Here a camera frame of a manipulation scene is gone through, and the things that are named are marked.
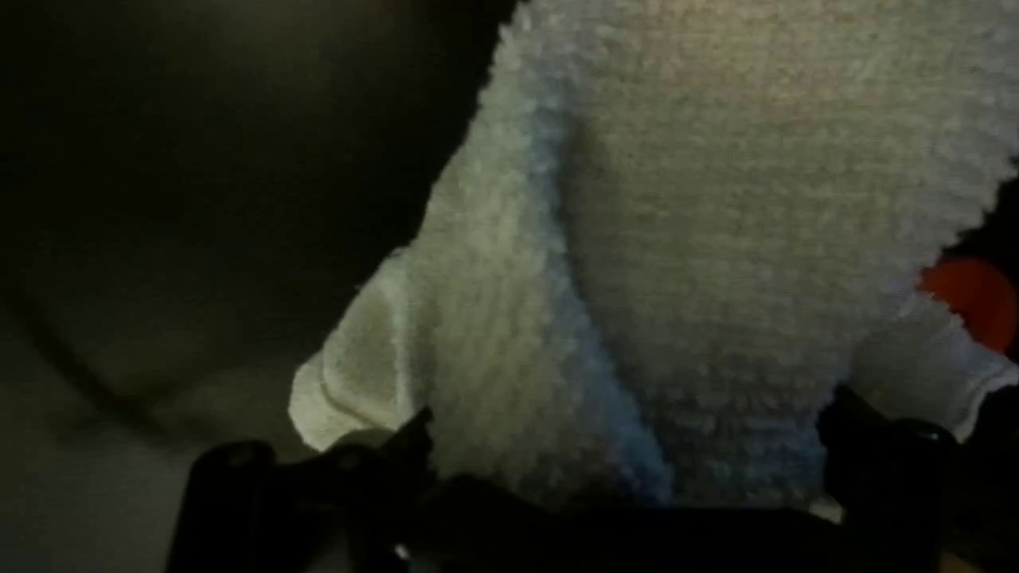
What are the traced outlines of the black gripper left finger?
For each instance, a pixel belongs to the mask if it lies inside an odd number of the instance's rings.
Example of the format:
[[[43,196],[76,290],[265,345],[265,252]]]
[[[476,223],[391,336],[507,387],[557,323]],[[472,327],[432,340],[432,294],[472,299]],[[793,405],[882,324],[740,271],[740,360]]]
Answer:
[[[407,573],[402,526],[429,480],[429,414],[283,462],[269,442],[193,460],[161,573]]]

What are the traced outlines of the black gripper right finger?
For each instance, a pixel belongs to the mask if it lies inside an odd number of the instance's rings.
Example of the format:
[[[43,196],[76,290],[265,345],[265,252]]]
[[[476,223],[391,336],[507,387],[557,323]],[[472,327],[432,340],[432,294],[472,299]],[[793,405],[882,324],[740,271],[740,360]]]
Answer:
[[[840,387],[818,421],[844,509],[836,573],[1019,573],[1019,416],[996,393],[965,440]]]

